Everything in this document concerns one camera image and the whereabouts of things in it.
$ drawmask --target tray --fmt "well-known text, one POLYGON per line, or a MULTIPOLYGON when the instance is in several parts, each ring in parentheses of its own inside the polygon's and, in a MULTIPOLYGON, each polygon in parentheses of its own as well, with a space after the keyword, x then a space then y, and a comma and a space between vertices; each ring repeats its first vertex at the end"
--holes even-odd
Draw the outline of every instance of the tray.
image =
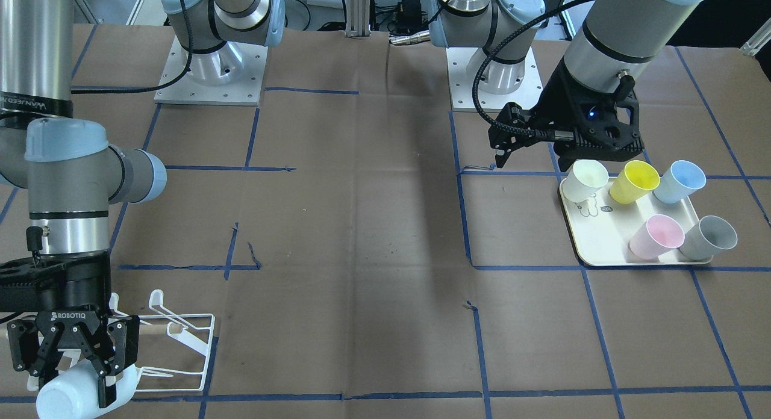
POLYGON ((675 219, 685 232, 699 221, 699 216, 687 197, 675 204, 664 204, 651 192, 629 205, 619 204, 608 194, 614 181, 615 178, 611 178, 603 189, 578 204, 562 196, 560 183, 559 194, 570 236, 576 253, 587 265, 694 265, 711 261, 711 258, 701 261, 689 259, 678 249, 653 260, 641 259, 633 254, 629 250, 629 239, 650 216, 657 213, 667 215, 675 219))

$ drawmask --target blue cup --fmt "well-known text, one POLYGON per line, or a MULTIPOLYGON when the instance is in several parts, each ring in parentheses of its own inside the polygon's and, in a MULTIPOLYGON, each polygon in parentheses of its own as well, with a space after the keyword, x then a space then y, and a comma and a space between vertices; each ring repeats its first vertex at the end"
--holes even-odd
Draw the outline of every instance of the blue cup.
POLYGON ((674 204, 688 197, 707 184, 707 177, 700 167, 687 160, 672 163, 653 194, 666 204, 674 204))

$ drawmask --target robotiq logo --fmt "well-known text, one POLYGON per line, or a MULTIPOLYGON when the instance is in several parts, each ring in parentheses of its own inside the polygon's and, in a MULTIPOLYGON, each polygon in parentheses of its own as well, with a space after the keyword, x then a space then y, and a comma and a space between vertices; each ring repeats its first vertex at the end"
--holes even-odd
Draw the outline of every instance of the robotiq logo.
POLYGON ((28 106, 28 107, 35 108, 38 111, 46 111, 48 109, 46 104, 40 101, 24 100, 22 98, 12 98, 12 96, 0 96, 0 103, 28 106))
POLYGON ((82 318, 85 320, 85 312, 51 312, 51 321, 56 321, 56 318, 82 318))

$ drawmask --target metal base plate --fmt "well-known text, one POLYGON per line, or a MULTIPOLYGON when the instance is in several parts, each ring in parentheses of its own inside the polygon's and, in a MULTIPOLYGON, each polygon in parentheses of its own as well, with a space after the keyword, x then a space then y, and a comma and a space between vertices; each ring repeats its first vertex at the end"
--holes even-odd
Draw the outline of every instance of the metal base plate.
MULTIPOLYGON (((168 104, 226 104, 230 106, 259 106, 262 78, 265 73, 267 47, 239 43, 245 70, 239 79, 224 85, 202 85, 185 76, 170 87, 157 90, 155 101, 168 104)), ((181 73, 187 62, 187 53, 175 38, 160 77, 160 84, 171 81, 181 73)))
MULTIPOLYGON (((451 47, 447 49, 447 72, 449 74, 449 95, 452 99, 452 110, 457 112, 474 111, 471 100, 471 85, 473 75, 466 73, 471 56, 476 49, 473 47, 451 47)), ((479 90, 479 101, 486 112, 499 112, 509 101, 516 102, 524 109, 531 109, 538 102, 542 85, 540 74, 535 63, 532 49, 525 57, 525 76, 520 87, 509 95, 491 95, 479 90)))
POLYGON ((694 261, 673 249, 654 260, 641 259, 629 250, 629 240, 650 216, 663 214, 675 219, 683 231, 696 225, 696 215, 691 200, 687 197, 675 204, 664 204, 648 193, 629 205, 615 202, 608 193, 615 178, 611 178, 605 188, 576 204, 562 197, 562 208, 570 227, 576 253, 589 265, 691 265, 706 264, 711 258, 694 261))

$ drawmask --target plastic cup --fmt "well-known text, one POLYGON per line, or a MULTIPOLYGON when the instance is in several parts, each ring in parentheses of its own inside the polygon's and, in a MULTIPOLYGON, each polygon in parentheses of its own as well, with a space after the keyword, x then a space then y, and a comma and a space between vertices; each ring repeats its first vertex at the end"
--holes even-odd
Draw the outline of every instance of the plastic cup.
POLYGON ((633 160, 613 181, 611 197, 619 204, 631 204, 658 187, 658 172, 644 161, 633 160))
POLYGON ((562 182, 562 195, 571 202, 583 202, 608 183, 608 170, 596 160, 576 160, 562 182))
POLYGON ((99 408, 96 371, 89 361, 62 372, 38 392, 36 409, 40 419, 95 419, 129 402, 137 391, 139 370, 131 365, 116 383, 117 397, 107 408, 99 408))
POLYGON ((685 234, 675 219, 653 215, 629 240, 629 249, 642 259, 656 259, 682 246, 685 234))
POLYGON ((697 261, 733 249, 736 243, 738 236, 729 222, 718 216, 704 216, 686 233, 680 252, 697 261))
POLYGON ((661 177, 661 183, 653 194, 661 202, 674 204, 706 184, 707 177, 700 167, 687 160, 678 160, 661 177))

